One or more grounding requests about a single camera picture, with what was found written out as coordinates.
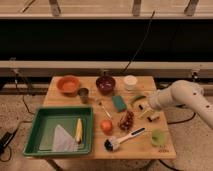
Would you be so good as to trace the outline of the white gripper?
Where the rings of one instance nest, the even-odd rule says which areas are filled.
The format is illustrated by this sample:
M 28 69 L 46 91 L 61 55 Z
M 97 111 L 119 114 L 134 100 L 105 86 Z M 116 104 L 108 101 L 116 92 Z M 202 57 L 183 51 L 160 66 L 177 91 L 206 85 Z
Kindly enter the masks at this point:
M 163 101 L 164 101 L 164 97 L 159 94 L 154 94 L 148 98 L 148 104 L 154 110 L 163 109 L 164 108 Z M 149 122 L 158 120 L 160 115 L 158 113 L 154 113 L 154 110 L 152 109 L 145 109 L 144 111 L 142 111 L 141 114 L 138 115 L 138 118 L 142 119 L 147 117 Z

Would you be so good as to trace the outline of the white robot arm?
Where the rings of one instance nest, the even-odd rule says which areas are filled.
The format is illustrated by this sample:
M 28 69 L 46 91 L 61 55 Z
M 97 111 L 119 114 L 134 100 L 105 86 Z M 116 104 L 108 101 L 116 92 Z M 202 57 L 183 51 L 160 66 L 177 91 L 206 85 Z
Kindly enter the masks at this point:
M 213 129 L 213 105 L 204 97 L 204 89 L 195 82 L 178 80 L 169 87 L 156 90 L 142 103 L 145 109 L 160 111 L 185 105 Z

